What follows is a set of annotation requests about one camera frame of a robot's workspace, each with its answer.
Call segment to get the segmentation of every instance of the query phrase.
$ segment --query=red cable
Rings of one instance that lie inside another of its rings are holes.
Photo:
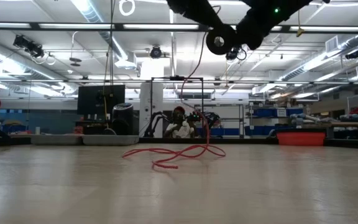
[[[198,62],[198,65],[196,66],[196,68],[194,69],[194,71],[185,79],[185,81],[183,82],[182,86],[181,86],[181,96],[183,96],[183,87],[185,87],[185,83],[187,82],[187,80],[196,72],[197,68],[199,67],[200,63],[201,63],[201,58],[203,56],[203,48],[204,48],[204,39],[205,39],[205,36],[206,36],[206,33],[203,37],[203,46],[202,46],[202,49],[201,49],[201,55],[200,55],[200,60]],[[193,108],[194,111],[203,118],[202,120],[202,126],[205,127],[205,130],[206,130],[206,144],[205,145],[194,145],[194,146],[190,146],[182,151],[172,151],[172,150],[169,150],[169,149],[159,149],[159,148],[150,148],[150,149],[133,149],[133,150],[130,150],[130,151],[127,151],[124,153],[124,155],[122,155],[122,158],[125,158],[125,157],[128,157],[128,156],[131,156],[133,154],[136,154],[136,153],[139,153],[139,152],[146,152],[146,151],[149,151],[149,152],[156,152],[156,153],[161,153],[161,154],[174,154],[174,156],[172,157],[169,157],[168,159],[160,159],[160,160],[157,160],[157,161],[152,161],[153,163],[153,168],[154,166],[158,166],[158,167],[161,167],[161,168],[165,168],[165,169],[178,169],[178,166],[176,165],[164,165],[162,163],[164,162],[169,162],[173,159],[176,159],[177,157],[179,156],[183,156],[183,157],[186,157],[186,158],[197,158],[201,155],[203,155],[206,151],[212,153],[212,154],[215,154],[219,157],[225,157],[226,156],[226,153],[223,151],[223,149],[219,148],[219,147],[216,147],[216,146],[211,146],[209,145],[209,126],[208,126],[208,122],[206,122],[206,118],[204,117],[204,115],[202,113],[200,113],[200,111],[196,110],[196,108],[194,106],[191,106],[185,102],[183,102],[183,98],[180,98],[180,101],[181,103],[183,103],[184,105],[190,107],[190,108]],[[195,156],[189,156],[189,155],[185,155],[184,152],[187,152],[187,151],[190,151],[190,150],[193,150],[193,149],[197,149],[197,148],[203,148],[203,150],[195,155]],[[215,148],[219,151],[222,152],[222,154],[220,153],[217,153],[217,152],[214,152],[212,151],[210,148]]]

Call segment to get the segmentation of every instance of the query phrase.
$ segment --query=red wire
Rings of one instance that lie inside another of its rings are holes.
[[[200,62],[201,62],[201,58],[203,56],[203,48],[201,49],[201,55],[200,55],[200,60],[198,62],[198,65],[196,66],[196,68],[194,69],[194,71],[185,79],[185,81],[183,82],[182,86],[181,86],[181,96],[183,96],[183,87],[185,87],[185,83],[187,82],[187,80],[196,72],[197,68],[199,67],[200,65]],[[136,154],[136,153],[139,153],[139,152],[156,152],[156,153],[161,153],[161,154],[174,154],[174,156],[172,157],[169,157],[168,159],[161,159],[161,160],[157,160],[157,161],[152,161],[153,163],[153,168],[154,166],[158,166],[158,167],[161,167],[161,168],[165,168],[165,169],[177,169],[178,166],[176,165],[165,165],[165,164],[162,164],[162,163],[165,163],[165,162],[169,162],[171,160],[174,160],[176,159],[177,157],[179,156],[183,156],[183,157],[186,157],[186,158],[197,158],[201,155],[203,155],[206,151],[212,153],[212,154],[215,154],[219,157],[225,157],[226,156],[226,153],[223,151],[223,149],[219,148],[219,147],[216,147],[216,146],[212,146],[212,145],[209,145],[209,126],[208,126],[208,122],[206,122],[206,118],[204,117],[204,115],[202,113],[200,113],[200,111],[196,110],[196,108],[194,106],[191,106],[185,102],[183,102],[183,98],[181,97],[180,98],[180,101],[181,103],[183,103],[184,105],[190,107],[190,108],[193,108],[194,111],[200,116],[202,117],[202,126],[205,127],[205,130],[206,130],[206,144],[205,145],[194,145],[194,146],[190,146],[182,151],[173,151],[173,150],[169,150],[169,149],[159,149],[159,148],[150,148],[150,149],[133,149],[133,150],[130,150],[130,151],[127,151],[124,153],[124,155],[122,155],[122,158],[125,158],[125,157],[128,157],[128,156],[131,156],[133,154]],[[186,155],[184,154],[185,152],[187,151],[190,151],[190,150],[193,150],[193,149],[197,149],[197,148],[203,148],[203,150],[195,155],[195,156],[189,156],[189,155]],[[217,152],[214,152],[212,151],[210,148],[215,148],[219,151],[222,152],[222,154],[220,153],[217,153]]]

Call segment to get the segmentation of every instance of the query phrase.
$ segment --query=gray tray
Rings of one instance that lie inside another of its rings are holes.
[[[33,135],[31,144],[36,146],[79,146],[82,145],[82,136],[78,135]]]
[[[139,142],[139,136],[87,135],[83,142],[87,146],[130,146]]]

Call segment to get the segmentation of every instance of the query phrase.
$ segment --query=black speaker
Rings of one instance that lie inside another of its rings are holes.
[[[134,134],[134,105],[120,103],[112,110],[112,129],[117,135]]]

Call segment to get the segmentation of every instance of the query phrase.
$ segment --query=black monitor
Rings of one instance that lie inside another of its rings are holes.
[[[77,114],[104,114],[104,97],[107,113],[111,114],[114,106],[125,103],[125,85],[81,86],[78,90]]]

